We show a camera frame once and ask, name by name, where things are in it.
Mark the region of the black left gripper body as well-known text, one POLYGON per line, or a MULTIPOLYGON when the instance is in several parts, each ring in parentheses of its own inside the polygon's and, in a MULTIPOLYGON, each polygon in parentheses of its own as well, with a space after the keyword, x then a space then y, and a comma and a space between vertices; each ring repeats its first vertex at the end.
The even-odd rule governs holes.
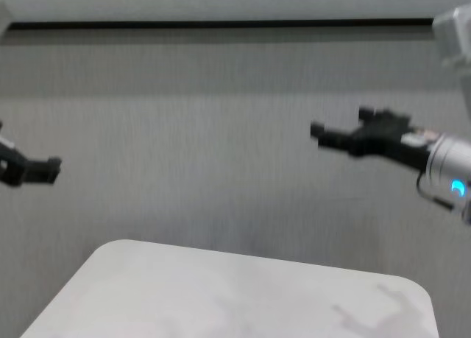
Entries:
POLYGON ((26 158, 15 148, 13 142, 1 135, 1 183, 19 187, 23 183, 26 158))

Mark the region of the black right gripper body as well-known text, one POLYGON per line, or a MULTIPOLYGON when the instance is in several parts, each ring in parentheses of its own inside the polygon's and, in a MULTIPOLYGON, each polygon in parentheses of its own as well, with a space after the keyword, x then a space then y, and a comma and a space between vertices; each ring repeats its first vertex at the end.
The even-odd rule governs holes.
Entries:
POLYGON ((351 134, 351 155, 380 156, 401 165, 424 171, 436 134, 410 125, 411 117, 396 113, 377 113, 372 123, 361 123, 351 134))

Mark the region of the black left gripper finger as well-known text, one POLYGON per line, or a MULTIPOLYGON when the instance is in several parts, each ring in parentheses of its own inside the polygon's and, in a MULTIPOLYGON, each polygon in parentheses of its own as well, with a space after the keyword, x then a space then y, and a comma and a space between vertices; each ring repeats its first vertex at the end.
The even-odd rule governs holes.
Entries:
POLYGON ((24 175, 25 183, 54 183, 61 171, 62 160, 30 161, 24 175))

